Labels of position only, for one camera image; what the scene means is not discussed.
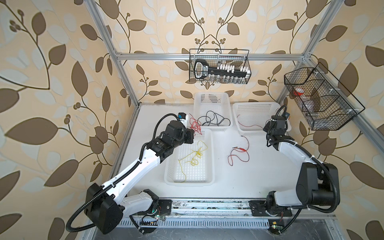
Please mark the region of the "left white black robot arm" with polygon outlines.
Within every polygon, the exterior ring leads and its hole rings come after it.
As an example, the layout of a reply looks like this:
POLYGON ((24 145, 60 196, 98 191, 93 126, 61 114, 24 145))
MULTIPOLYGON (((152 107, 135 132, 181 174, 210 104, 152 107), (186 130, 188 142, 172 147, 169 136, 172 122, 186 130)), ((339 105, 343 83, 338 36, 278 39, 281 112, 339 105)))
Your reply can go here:
POLYGON ((131 197, 127 194, 177 147, 193 144, 195 132, 187 127, 189 116, 186 113, 170 116, 175 119, 163 132, 154 133, 152 139, 142 145, 139 157, 132 164, 104 184, 93 184, 88 188, 86 202, 69 218, 66 231, 77 233, 96 227, 106 235, 123 217, 132 219, 136 213, 157 210, 159 198, 151 190, 143 190, 131 197))

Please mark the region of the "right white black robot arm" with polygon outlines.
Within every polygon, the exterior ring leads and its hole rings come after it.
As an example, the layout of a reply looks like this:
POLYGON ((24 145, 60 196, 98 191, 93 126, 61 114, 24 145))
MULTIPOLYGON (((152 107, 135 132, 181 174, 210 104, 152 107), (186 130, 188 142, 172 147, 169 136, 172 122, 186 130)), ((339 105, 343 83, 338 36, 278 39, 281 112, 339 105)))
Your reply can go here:
POLYGON ((293 189, 271 191, 266 197, 267 214, 278 208, 297 210, 284 227, 270 230, 273 235, 284 234, 303 209, 330 214, 337 209, 341 201, 338 169, 332 164, 319 161, 292 137, 286 135, 287 109, 287 105, 281 106, 263 129, 266 132, 267 147, 273 147, 284 154, 300 169, 293 189))

